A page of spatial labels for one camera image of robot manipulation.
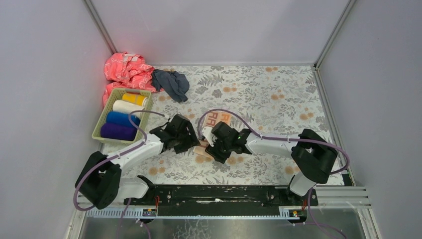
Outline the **beige lettered towel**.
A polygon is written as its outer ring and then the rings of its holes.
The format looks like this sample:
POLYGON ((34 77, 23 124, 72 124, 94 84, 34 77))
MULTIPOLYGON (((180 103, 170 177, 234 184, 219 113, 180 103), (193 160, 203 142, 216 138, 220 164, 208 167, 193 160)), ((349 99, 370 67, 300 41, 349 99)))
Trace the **beige lettered towel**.
MULTIPOLYGON (((223 111, 214 111, 206 114, 205 117, 203 117, 202 120, 200 120, 200 129, 203 127, 209 126, 214 127, 218 122, 222 121, 226 124, 230 124, 232 115, 223 111)), ((211 161, 213 160, 212 156, 210 156, 208 153, 206 153, 205 149, 209 145, 207 140, 199 139, 199 146, 194 147, 194 153, 197 155, 211 161)))

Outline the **purple towel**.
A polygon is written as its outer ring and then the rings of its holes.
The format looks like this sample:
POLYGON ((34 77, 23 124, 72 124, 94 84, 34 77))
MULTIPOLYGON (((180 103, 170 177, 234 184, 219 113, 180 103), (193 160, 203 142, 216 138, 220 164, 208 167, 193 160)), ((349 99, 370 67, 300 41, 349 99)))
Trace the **purple towel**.
POLYGON ((103 138, 118 139, 133 141, 136 137, 137 130, 133 127, 123 125, 105 123, 100 130, 100 135, 103 138))

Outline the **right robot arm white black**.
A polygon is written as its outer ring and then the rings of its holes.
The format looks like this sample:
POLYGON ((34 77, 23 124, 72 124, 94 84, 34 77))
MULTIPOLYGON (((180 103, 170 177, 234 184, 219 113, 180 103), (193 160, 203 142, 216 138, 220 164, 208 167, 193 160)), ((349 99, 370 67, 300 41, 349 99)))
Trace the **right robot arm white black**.
POLYGON ((213 127, 203 127, 201 135, 208 142, 206 153, 222 164, 233 152, 293 159, 300 172, 292 178, 288 190, 298 196, 304 196, 317 184, 325 184, 338 157, 337 150, 311 129, 304 129, 297 136, 281 137, 257 134, 248 128, 237 131, 219 122, 213 127))

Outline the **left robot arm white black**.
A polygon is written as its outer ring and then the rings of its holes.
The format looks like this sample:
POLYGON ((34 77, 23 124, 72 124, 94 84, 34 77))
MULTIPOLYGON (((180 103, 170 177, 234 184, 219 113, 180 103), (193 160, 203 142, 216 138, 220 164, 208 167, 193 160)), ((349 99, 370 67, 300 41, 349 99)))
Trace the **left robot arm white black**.
POLYGON ((164 125, 142 132, 143 139, 110 155, 96 151, 92 153, 76 183, 73 203, 83 211, 77 202, 78 195, 84 196, 93 208, 108 207, 114 201, 123 200, 127 205, 133 199, 150 202, 156 198, 156 185, 145 176, 123 178, 134 166, 167 150, 176 154, 188 151, 200 144, 192 123, 177 114, 164 125))

